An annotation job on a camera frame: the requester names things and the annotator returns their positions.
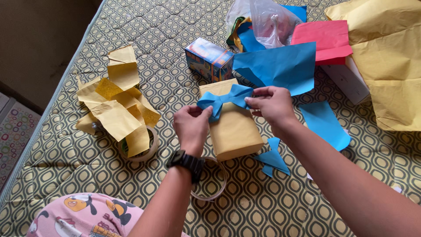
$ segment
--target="wristwatch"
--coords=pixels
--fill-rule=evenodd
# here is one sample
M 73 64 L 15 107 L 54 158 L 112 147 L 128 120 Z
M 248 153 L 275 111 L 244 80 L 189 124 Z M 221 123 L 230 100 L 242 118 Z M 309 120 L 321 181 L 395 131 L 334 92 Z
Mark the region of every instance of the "wristwatch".
M 192 174 L 192 183 L 198 183 L 200 181 L 203 166 L 205 165 L 205 158 L 196 158 L 194 156 L 187 155 L 185 150 L 178 150 L 171 154 L 166 167 L 169 169 L 170 167 L 176 165 L 190 170 Z

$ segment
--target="blue paper scrap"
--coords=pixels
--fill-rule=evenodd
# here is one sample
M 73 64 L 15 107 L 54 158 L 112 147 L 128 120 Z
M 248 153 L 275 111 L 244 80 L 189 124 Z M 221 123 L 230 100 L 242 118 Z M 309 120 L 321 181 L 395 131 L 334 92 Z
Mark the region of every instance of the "blue paper scrap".
M 282 5 L 282 4 L 279 4 L 279 5 L 283 6 L 290 12 L 294 13 L 302 22 L 307 21 L 307 6 L 306 5 L 304 6 L 287 6 L 287 5 Z
M 262 168 L 262 172 L 268 175 L 269 177 L 273 178 L 273 166 L 266 164 Z
M 241 40 L 243 52 L 253 52 L 266 49 L 261 43 L 257 42 L 253 30 L 249 27 L 251 22 L 244 22 L 237 29 L 238 38 Z
M 271 148 L 271 150 L 254 157 L 254 159 L 261 161 L 265 163 L 266 165 L 269 165 L 269 167 L 266 167 L 265 165 L 263 167 L 264 170 L 262 169 L 262 171 L 267 175 L 269 175 L 268 173 L 270 173 L 269 176 L 272 177 L 272 172 L 269 171 L 269 169 L 271 167 L 274 167 L 277 170 L 280 170 L 284 172 L 285 174 L 290 175 L 290 171 L 287 165 L 285 164 L 284 160 L 282 159 L 281 155 L 278 152 L 278 145 L 279 145 L 280 139 L 277 137 L 272 137 L 272 138 L 269 138 L 267 141 L 269 143 L 269 147 Z
M 314 88 L 316 42 L 234 54 L 233 69 L 258 87 L 285 87 L 291 96 Z
M 327 101 L 299 105 L 307 126 L 337 151 L 349 145 L 351 137 L 346 134 Z
M 225 95 L 214 95 L 210 92 L 205 92 L 197 105 L 201 109 L 206 109 L 209 106 L 213 106 L 212 115 L 209 117 L 209 122 L 215 122 L 219 120 L 221 114 L 222 104 L 232 102 L 236 106 L 240 106 L 244 109 L 250 109 L 244 101 L 244 98 L 250 97 L 253 94 L 253 88 L 238 84 L 233 84 L 231 90 Z

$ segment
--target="plastic bag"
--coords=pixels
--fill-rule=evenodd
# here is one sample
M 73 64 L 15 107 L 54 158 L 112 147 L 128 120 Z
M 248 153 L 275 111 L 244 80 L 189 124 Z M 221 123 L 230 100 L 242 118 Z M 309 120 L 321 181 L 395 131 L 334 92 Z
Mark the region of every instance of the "plastic bag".
M 235 0 L 235 2 L 232 4 L 225 18 L 226 38 L 228 38 L 231 35 L 231 31 L 234 27 L 235 20 L 240 16 L 243 16 L 244 18 L 251 16 L 250 0 Z
M 303 23 L 294 13 L 272 0 L 249 1 L 254 36 L 266 48 L 287 45 L 295 26 Z

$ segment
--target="patterned mattress cover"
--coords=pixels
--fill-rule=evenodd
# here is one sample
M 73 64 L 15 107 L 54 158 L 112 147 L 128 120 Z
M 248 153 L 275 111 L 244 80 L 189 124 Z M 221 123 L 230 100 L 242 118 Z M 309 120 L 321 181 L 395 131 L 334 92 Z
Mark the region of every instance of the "patterned mattress cover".
M 327 20 L 323 10 L 333 0 L 276 0 L 307 5 L 307 21 Z M 100 192 L 145 208 L 166 172 L 163 164 L 179 148 L 171 126 L 173 113 L 198 100 L 198 86 L 208 83 L 186 64 L 184 47 L 197 37 L 229 49 L 224 18 L 232 0 L 105 0 L 89 25 L 0 201 L 0 235 L 24 236 L 36 214 L 63 195 Z M 123 160 L 107 133 L 95 136 L 75 128 L 88 109 L 76 96 L 76 72 L 84 82 L 107 77 L 107 52 L 134 45 L 139 88 L 162 114 L 155 129 L 159 149 L 147 162 Z M 250 85 L 234 74 L 242 84 Z M 414 202 L 421 203 L 421 133 L 377 128 L 370 102 L 352 105 L 316 67 L 315 89 L 293 97 L 297 105 L 328 100 L 351 144 L 342 154 Z M 269 125 L 255 118 L 264 140 Z M 262 152 L 268 150 L 268 144 Z M 205 154 L 213 156 L 208 137 Z M 251 156 L 224 162 L 227 187 L 214 202 L 191 199 L 184 222 L 190 236 L 352 236 L 318 186 L 286 148 L 291 176 L 270 178 Z

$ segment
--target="cartoon print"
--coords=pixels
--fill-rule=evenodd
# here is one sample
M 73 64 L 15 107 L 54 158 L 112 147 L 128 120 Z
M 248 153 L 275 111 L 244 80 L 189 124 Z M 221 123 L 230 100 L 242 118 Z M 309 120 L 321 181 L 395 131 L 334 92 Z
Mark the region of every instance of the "cartoon print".
M 45 218 L 49 217 L 49 214 L 47 211 L 42 211 L 37 218 L 35 218 L 35 220 L 31 223 L 31 225 L 29 226 L 29 231 L 27 234 L 27 237 L 36 237 L 36 231 L 38 230 L 38 218 L 40 216 L 44 216 Z
M 79 237 L 82 235 L 82 232 L 76 229 L 75 224 L 71 218 L 61 218 L 58 216 L 54 227 L 61 237 Z
M 101 226 L 94 225 L 89 237 L 121 237 L 115 232 L 111 232 Z
M 120 219 L 122 225 L 125 226 L 130 221 L 131 214 L 126 213 L 127 207 L 136 207 L 135 205 L 129 202 L 124 204 L 118 200 L 113 200 L 112 202 L 106 200 L 105 202 L 107 203 L 108 208 L 112 211 L 114 216 Z
M 91 214 L 96 215 L 96 208 L 92 204 L 92 194 L 73 195 L 64 200 L 64 204 L 72 211 L 80 211 L 83 208 L 90 206 Z

